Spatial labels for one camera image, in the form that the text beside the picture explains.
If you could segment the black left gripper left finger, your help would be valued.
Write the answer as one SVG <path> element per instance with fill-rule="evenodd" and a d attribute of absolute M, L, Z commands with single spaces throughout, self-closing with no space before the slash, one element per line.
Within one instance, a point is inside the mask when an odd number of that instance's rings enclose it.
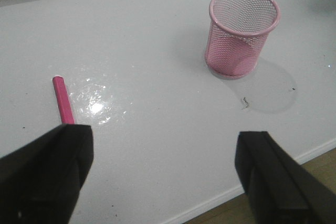
<path fill-rule="evenodd" d="M 61 124 L 1 158 L 1 223 L 68 223 L 93 162 L 91 126 Z"/>

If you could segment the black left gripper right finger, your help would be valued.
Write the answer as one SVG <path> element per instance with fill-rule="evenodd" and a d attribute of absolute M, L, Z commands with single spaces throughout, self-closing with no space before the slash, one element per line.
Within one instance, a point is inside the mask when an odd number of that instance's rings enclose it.
<path fill-rule="evenodd" d="M 235 168 L 257 223 L 335 223 L 335 193 L 268 132 L 240 132 Z"/>

